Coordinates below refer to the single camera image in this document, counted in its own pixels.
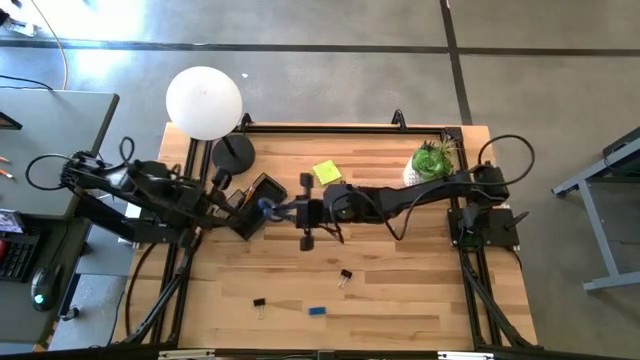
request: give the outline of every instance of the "wooden tabletop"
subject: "wooden tabletop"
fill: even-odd
[[[462,130],[468,162],[474,164],[489,139],[488,128],[463,126]],[[438,141],[436,136],[409,134],[247,136],[256,161],[249,171],[234,177],[229,193],[245,190],[265,172],[285,186],[289,198],[302,193],[300,173],[325,160],[333,160],[349,183],[402,187],[402,171],[413,151],[425,140]],[[169,165],[184,164],[188,146],[189,139],[168,124],[159,159]],[[200,144],[196,164],[202,151]],[[492,150],[484,157],[492,158]],[[314,197],[321,197],[322,191],[316,185]],[[344,245],[316,230],[316,246],[310,252],[300,252],[301,230],[288,223],[267,223],[247,242],[229,229],[209,232],[193,263],[180,347],[471,349],[460,262],[457,250],[449,245],[445,222],[448,207],[448,201],[441,201],[416,208],[400,242],[380,225],[343,226]],[[400,228],[404,215],[392,224]],[[132,270],[141,253],[137,251]],[[132,326],[156,301],[166,253],[166,246],[157,246],[142,266],[132,294]],[[497,303],[520,333],[536,343],[514,255],[488,248],[487,262]],[[344,289],[338,287],[341,269],[353,272]],[[262,320],[253,307],[256,298],[267,301]],[[326,307],[327,315],[310,317],[308,309],[315,306]],[[173,303],[169,308],[165,329]],[[489,339],[481,305],[479,313]],[[123,337],[124,321],[119,316],[114,341]]]

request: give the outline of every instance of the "blue block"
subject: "blue block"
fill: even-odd
[[[319,306],[315,308],[309,308],[309,316],[327,315],[327,308]]]

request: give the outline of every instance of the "lamp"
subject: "lamp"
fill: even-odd
[[[167,112],[186,135],[221,140],[211,150],[215,166],[237,175],[253,165],[256,153],[251,141],[242,135],[227,136],[242,116],[242,96],[220,70],[196,66],[176,75],[167,89]]]

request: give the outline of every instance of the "floor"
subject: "floor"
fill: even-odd
[[[531,212],[519,232],[539,342],[640,354],[640,286],[582,291],[582,281],[606,274],[604,264],[579,196],[549,192],[640,123],[640,2],[449,0],[450,19],[439,0],[41,3],[60,37],[89,40],[67,43],[69,90],[121,96],[102,148],[107,159],[117,158],[124,135],[137,140],[136,157],[155,157],[169,120],[166,88],[195,65],[233,78],[256,121],[387,123],[401,108],[411,124],[525,136],[537,162],[510,187],[510,203]],[[62,62],[46,32],[37,38],[44,41],[9,46],[23,38],[0,32],[0,73],[59,87]],[[332,52],[287,47],[301,44]],[[527,161],[509,142],[497,145],[497,157],[506,177]],[[116,280],[83,281],[74,301],[86,321],[61,324],[65,336],[52,348],[108,341],[123,287]]]

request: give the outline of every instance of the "yellow sticky note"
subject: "yellow sticky note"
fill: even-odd
[[[326,185],[332,181],[338,180],[342,177],[340,170],[333,163],[333,160],[327,160],[313,167],[313,171],[320,179],[322,185]]]

